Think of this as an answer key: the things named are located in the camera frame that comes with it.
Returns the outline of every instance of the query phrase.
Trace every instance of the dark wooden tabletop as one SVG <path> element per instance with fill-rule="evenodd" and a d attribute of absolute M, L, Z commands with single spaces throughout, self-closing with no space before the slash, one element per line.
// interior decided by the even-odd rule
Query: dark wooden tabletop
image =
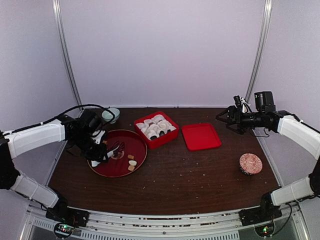
<path fill-rule="evenodd" d="M 264 193 L 278 188 L 277 181 L 254 136 L 236 134 L 215 120 L 222 110 L 122 108 L 119 120 L 108 125 L 107 130 L 134 131 L 134 120 L 163 111 L 180 127 L 213 124 L 222 145 L 191 152 L 180 130 L 175 140 L 148 150 L 137 171 L 120 178 L 100 176 L 89 168 L 86 159 L 64 151 L 49 186 L 63 194 L 72 207 L 111 213 L 197 214 L 257 206 Z M 76 147 L 71 151 L 79 154 Z M 261 173 L 246 176 L 239 170 L 239 158 L 245 153 L 260 157 Z"/>

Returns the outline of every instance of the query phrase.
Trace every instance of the white wall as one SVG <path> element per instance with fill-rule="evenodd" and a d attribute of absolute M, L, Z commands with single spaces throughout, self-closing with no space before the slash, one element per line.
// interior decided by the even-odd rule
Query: white wall
<path fill-rule="evenodd" d="M 76 104 L 51 1 L 0 0 L 0 129 L 14 130 L 47 120 Z M 45 183 L 60 144 L 14 160 L 17 169 Z M 19 236 L 28 201 L 0 190 L 0 239 Z"/>
<path fill-rule="evenodd" d="M 246 93 L 264 0 L 68 0 L 61 12 L 83 103 L 229 106 Z"/>
<path fill-rule="evenodd" d="M 254 91 L 272 91 L 277 110 L 295 113 L 320 129 L 320 2 L 274 0 L 263 60 Z M 293 141 L 265 139 L 285 185 L 310 174 L 316 160 Z M 301 204 L 313 240 L 319 240 L 320 201 Z"/>

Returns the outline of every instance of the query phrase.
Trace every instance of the light blue bowl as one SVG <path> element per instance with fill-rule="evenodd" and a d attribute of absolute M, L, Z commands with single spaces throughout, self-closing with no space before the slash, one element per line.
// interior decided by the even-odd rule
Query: light blue bowl
<path fill-rule="evenodd" d="M 118 108 L 108 108 L 108 110 L 111 111 L 115 116 L 112 122 L 110 122 L 111 124 L 114 124 L 120 116 L 120 110 Z M 103 111 L 101 116 L 106 122 L 109 122 L 113 117 L 112 114 L 108 111 Z"/>

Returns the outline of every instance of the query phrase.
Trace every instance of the small cracker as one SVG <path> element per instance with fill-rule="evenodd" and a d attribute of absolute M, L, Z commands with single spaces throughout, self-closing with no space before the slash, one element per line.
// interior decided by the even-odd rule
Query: small cracker
<path fill-rule="evenodd" d="M 135 160 L 135 156 L 133 156 L 133 155 L 128 155 L 128 159 L 130 159 L 130 160 Z"/>
<path fill-rule="evenodd" d="M 133 170 L 135 170 L 135 166 L 130 165 L 130 166 L 128 167 L 128 170 L 132 172 Z"/>

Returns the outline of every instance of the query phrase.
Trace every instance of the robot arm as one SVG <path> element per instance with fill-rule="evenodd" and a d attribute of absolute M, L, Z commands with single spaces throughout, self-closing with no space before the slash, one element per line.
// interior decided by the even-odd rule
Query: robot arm
<path fill-rule="evenodd" d="M 16 170 L 12 159 L 32 149 L 68 140 L 69 144 L 80 148 L 86 159 L 96 163 L 107 162 L 110 154 L 107 146 L 101 142 L 106 132 L 96 131 L 100 124 L 100 117 L 86 109 L 79 118 L 59 115 L 46 123 L 1 132 L 0 189 L 15 191 L 51 209 L 50 213 L 55 212 L 54 215 L 59 216 L 59 219 L 66 218 L 68 201 L 49 187 Z"/>
<path fill-rule="evenodd" d="M 280 205 L 320 195 L 320 132 L 294 114 L 283 110 L 276 111 L 270 91 L 257 92 L 254 95 L 258 112 L 251 112 L 250 108 L 250 112 L 244 112 L 244 104 L 249 105 L 241 101 L 239 96 L 235 96 L 235 106 L 228 107 L 217 115 L 216 119 L 225 122 L 228 129 L 238 134 L 261 127 L 279 133 L 303 147 L 318 162 L 309 176 L 264 194 L 258 209 L 242 210 L 240 215 L 244 226 L 267 221 L 272 216 L 280 217 Z"/>

